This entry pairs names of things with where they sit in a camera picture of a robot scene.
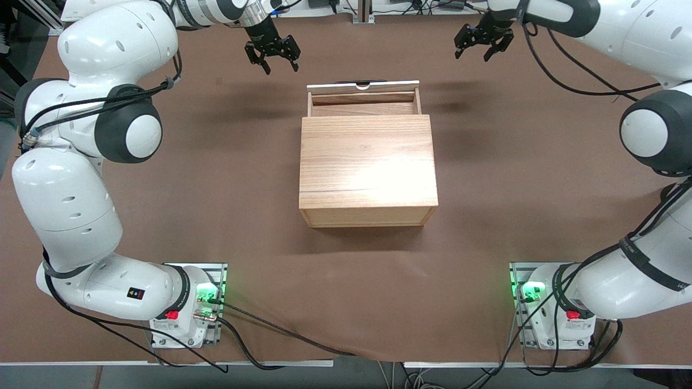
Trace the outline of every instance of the brown table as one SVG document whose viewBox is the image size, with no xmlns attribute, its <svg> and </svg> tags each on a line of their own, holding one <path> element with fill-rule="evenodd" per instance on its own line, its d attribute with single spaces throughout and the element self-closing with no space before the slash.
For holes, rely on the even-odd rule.
<svg viewBox="0 0 692 389">
<path fill-rule="evenodd" d="M 104 168 L 125 228 L 118 252 L 151 262 L 227 262 L 229 301 L 370 359 L 497 361 L 513 310 L 509 263 L 583 260 L 634 228 L 671 180 L 620 145 L 628 100 L 559 89 L 519 37 L 488 63 L 485 48 L 455 60 L 452 38 L 466 22 L 475 18 L 378 17 L 375 26 L 354 26 L 348 15 L 279 19 L 280 32 L 302 49 L 300 71 L 272 58 L 270 76 L 248 63 L 242 30 L 181 33 L 183 81 L 154 99 L 165 131 L 158 154 Z M 652 81 L 562 40 L 615 85 Z M 536 47 L 562 80 L 603 90 L 545 31 Z M 166 66 L 143 84 L 172 73 Z M 66 76 L 55 39 L 37 72 L 48 76 Z M 439 188 L 439 209 L 424 228 L 312 230 L 298 212 L 305 85 L 362 79 L 421 81 Z M 9 176 L 0 183 L 0 361 L 147 358 L 38 290 L 41 246 Z M 261 360 L 330 357 L 232 320 Z M 692 365 L 680 347 L 692 343 L 691 321 L 690 305 L 625 320 L 606 361 Z M 125 333 L 144 341 L 141 331 Z M 242 360 L 227 334 L 203 353 Z M 165 355 L 197 362 L 184 351 Z M 561 363 L 581 358 L 561 355 Z M 530 352 L 527 362 L 551 358 Z"/>
</svg>

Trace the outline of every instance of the black sticker label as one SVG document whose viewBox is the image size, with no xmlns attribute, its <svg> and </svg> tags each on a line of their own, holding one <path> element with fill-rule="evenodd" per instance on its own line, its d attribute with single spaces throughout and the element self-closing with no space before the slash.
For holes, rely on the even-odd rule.
<svg viewBox="0 0 692 389">
<path fill-rule="evenodd" d="M 142 289 L 130 288 L 127 292 L 127 297 L 142 300 L 144 298 L 144 291 Z"/>
</svg>

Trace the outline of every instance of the metal connector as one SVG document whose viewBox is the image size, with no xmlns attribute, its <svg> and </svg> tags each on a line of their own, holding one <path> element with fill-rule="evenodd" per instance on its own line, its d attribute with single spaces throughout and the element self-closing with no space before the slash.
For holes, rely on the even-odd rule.
<svg viewBox="0 0 692 389">
<path fill-rule="evenodd" d="M 218 315 L 216 315 L 213 312 L 208 312 L 208 311 L 195 311 L 192 314 L 192 317 L 197 319 L 197 320 L 208 321 L 211 323 L 215 323 L 217 320 L 219 320 Z"/>
</svg>

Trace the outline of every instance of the white cable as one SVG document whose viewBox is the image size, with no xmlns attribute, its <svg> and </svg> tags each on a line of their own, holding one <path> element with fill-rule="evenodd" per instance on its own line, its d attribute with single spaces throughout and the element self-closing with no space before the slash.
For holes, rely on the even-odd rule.
<svg viewBox="0 0 692 389">
<path fill-rule="evenodd" d="M 382 377 L 385 379 L 385 385 L 387 386 L 387 389 L 393 389 L 389 385 L 389 381 L 387 381 L 387 374 L 385 374 L 385 368 L 382 367 L 382 363 L 380 361 L 377 361 L 377 364 L 380 366 L 380 371 L 382 372 Z"/>
</svg>

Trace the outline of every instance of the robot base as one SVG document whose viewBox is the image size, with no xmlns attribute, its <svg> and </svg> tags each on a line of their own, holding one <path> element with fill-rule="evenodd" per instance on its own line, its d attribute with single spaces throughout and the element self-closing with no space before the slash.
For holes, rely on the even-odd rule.
<svg viewBox="0 0 692 389">
<path fill-rule="evenodd" d="M 195 311 L 206 311 L 220 315 L 219 307 L 200 302 L 197 296 L 224 299 L 226 290 L 226 273 L 228 265 L 222 263 L 167 263 L 181 266 L 190 276 L 190 297 L 185 306 L 180 310 L 176 320 L 149 321 L 149 326 L 170 334 L 180 339 L 188 346 L 199 348 L 217 344 L 221 340 L 221 328 L 215 323 L 198 320 L 192 317 Z M 153 334 L 152 347 L 154 348 L 183 348 L 180 343 L 171 338 Z"/>
<path fill-rule="evenodd" d="M 552 277 L 557 268 L 565 262 L 512 262 L 510 278 L 516 310 L 516 326 L 519 327 L 545 301 L 552 292 Z M 531 296 L 533 302 L 520 302 Z M 588 350 L 594 333 L 596 318 L 568 318 L 567 312 L 560 308 L 551 297 L 531 321 L 520 331 L 522 348 L 555 350 L 555 310 L 557 309 L 558 337 L 560 350 Z"/>
</svg>

